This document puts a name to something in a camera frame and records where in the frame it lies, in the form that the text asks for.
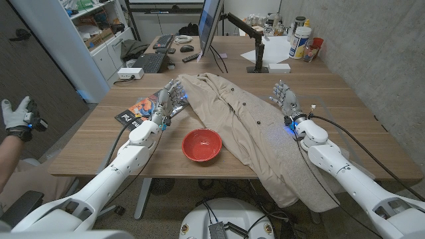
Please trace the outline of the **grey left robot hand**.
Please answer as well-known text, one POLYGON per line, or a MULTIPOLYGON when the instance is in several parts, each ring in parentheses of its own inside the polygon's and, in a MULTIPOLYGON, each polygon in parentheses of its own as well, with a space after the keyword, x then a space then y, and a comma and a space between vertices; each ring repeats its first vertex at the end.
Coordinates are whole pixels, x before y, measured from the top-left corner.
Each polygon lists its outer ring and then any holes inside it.
POLYGON ((169 117, 173 108, 183 101, 183 85, 180 80, 171 80, 159 91, 158 101, 150 120, 161 125, 169 117))

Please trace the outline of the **person's gloved hand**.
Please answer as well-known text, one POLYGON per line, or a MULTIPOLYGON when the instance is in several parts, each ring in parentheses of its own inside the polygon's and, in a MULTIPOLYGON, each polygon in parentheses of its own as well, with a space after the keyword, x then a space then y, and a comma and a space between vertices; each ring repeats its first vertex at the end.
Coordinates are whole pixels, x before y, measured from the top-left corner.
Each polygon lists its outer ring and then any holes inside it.
POLYGON ((48 123, 41 118, 37 103, 29 96, 24 97, 15 110, 8 99, 3 99, 1 109, 8 136, 16 136, 28 142, 33 138, 32 130, 43 132, 48 129, 48 123))

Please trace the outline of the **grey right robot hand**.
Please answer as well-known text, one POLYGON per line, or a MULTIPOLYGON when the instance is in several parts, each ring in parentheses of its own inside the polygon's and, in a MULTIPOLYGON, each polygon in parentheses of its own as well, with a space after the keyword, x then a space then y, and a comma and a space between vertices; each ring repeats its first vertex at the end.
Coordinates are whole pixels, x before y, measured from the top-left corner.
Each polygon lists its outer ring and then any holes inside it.
POLYGON ((294 123, 300 123, 307 119, 307 115, 302 112, 297 96, 282 80, 274 85, 272 93, 273 96, 270 96, 269 99, 281 108, 284 116, 294 123))

